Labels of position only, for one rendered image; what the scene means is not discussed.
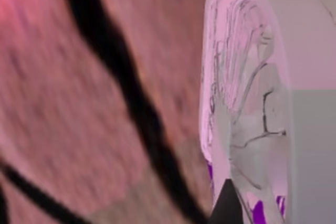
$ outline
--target white plastic container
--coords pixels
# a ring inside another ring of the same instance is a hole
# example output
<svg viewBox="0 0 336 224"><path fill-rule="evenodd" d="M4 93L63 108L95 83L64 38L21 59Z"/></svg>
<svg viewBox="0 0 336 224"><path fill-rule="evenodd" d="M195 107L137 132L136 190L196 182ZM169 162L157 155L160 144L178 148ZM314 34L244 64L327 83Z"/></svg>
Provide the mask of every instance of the white plastic container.
<svg viewBox="0 0 336 224"><path fill-rule="evenodd" d="M268 224L336 223L335 20L336 0L206 0L199 134L214 202L232 178Z"/></svg>

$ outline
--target white plastic device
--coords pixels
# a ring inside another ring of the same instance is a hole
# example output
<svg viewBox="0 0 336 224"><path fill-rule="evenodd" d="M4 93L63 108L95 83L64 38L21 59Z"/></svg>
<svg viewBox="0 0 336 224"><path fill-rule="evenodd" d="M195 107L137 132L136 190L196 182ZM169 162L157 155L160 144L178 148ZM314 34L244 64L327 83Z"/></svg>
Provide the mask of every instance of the white plastic device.
<svg viewBox="0 0 336 224"><path fill-rule="evenodd" d="M336 0L206 0L201 146L244 223L258 200L268 224L336 223L334 17Z"/></svg>

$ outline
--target thick black line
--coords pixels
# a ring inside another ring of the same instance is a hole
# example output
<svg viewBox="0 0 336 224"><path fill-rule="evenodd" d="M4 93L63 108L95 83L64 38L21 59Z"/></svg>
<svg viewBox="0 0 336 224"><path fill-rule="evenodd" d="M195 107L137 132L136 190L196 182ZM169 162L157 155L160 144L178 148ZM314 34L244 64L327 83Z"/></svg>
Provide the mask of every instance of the thick black line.
<svg viewBox="0 0 336 224"><path fill-rule="evenodd" d="M13 167L2 164L1 171L5 177L18 188L33 204L38 206L41 210L47 213L49 216L63 224L91 224L89 221L84 220L79 215L70 211L67 207L57 202L45 192L34 186L31 182L25 179L18 171ZM8 221L8 209L4 198L4 195L0 202L0 206L4 206L0 209L0 221L2 219L2 211L4 212L4 220L7 222L0 222L1 224L7 224Z"/></svg>
<svg viewBox="0 0 336 224"><path fill-rule="evenodd" d="M197 224L206 223L207 217L189 192L166 143L161 119L141 87L122 32L109 19L101 0L68 0L68 3L81 35L118 81L151 165L171 199L186 218Z"/></svg>
<svg viewBox="0 0 336 224"><path fill-rule="evenodd" d="M0 185L0 223L9 224L8 202L5 192Z"/></svg>

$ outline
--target brown surface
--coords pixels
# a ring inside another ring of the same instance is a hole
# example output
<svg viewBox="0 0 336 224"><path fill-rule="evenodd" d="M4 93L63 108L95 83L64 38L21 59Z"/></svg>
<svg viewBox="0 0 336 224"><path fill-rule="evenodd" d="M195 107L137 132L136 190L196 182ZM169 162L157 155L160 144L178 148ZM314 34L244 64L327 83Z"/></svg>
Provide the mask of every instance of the brown surface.
<svg viewBox="0 0 336 224"><path fill-rule="evenodd" d="M198 129L205 0L103 1L125 31L170 143L183 146ZM178 221L148 168L118 86L80 38L66 1L0 0L0 28L0 148L7 159L72 209L105 216L101 223L123 223L118 209L128 204L134 209L128 220L142 223L135 218L141 215L159 223L170 209ZM183 153L183 165L195 160L193 170L204 171L200 157ZM209 209L205 174L195 172L189 181L192 188L200 183L193 192ZM130 195L145 197L137 188L151 187L161 196L151 194L146 207L136 207L142 200ZM52 223L5 189L13 224Z"/></svg>

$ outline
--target black cord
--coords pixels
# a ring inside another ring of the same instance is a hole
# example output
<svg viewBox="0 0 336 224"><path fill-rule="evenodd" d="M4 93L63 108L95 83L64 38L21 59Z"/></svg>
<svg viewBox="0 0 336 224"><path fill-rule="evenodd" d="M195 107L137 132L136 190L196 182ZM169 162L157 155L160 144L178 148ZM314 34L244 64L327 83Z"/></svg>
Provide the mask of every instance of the black cord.
<svg viewBox="0 0 336 224"><path fill-rule="evenodd" d="M33 204L38 206L46 214L63 224L91 224L67 207L48 196L41 189L25 179L18 171L10 165L0 166L4 176L19 189ZM0 195L0 224L9 224L7 202L3 192Z"/></svg>
<svg viewBox="0 0 336 224"><path fill-rule="evenodd" d="M177 160L166 143L161 119L141 87L123 34L109 19L101 0L68 2L81 35L119 83L129 115L161 183L186 218L196 224L205 224L207 217L189 192Z"/></svg>

